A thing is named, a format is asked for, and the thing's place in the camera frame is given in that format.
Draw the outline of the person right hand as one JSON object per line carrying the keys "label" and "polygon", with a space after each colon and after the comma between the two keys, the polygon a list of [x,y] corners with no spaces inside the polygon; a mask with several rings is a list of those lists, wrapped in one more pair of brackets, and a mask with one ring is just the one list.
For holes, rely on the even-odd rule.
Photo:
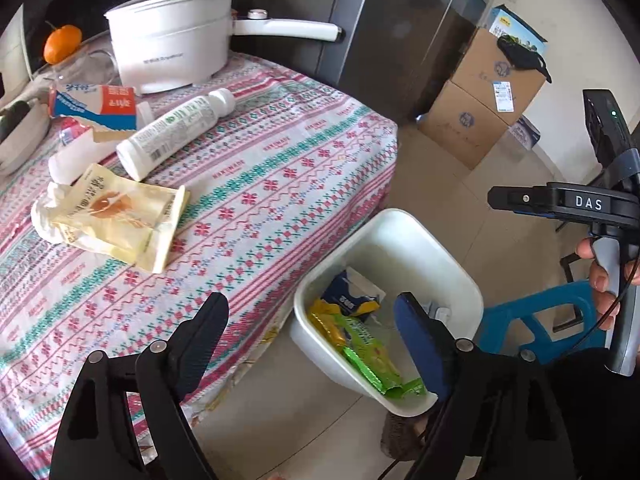
{"label": "person right hand", "polygon": [[620,310],[619,306],[612,307],[615,295],[608,291],[608,272],[601,268],[594,260],[592,251],[592,239],[584,238],[576,247],[576,254],[579,258],[590,259],[589,284],[592,289],[594,305],[598,315],[598,320],[602,321],[601,330],[610,330],[615,323],[615,318]]}

